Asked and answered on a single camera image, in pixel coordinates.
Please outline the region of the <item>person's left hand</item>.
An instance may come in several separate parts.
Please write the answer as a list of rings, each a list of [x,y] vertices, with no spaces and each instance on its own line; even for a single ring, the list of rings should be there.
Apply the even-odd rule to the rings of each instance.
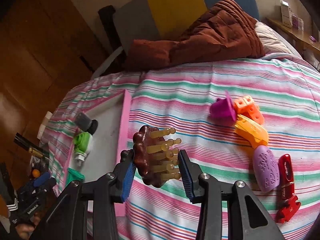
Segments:
[[[35,215],[33,217],[33,225],[18,224],[15,229],[19,237],[21,239],[28,240],[32,232],[35,230],[36,226],[39,224],[40,220],[40,217],[38,215]]]

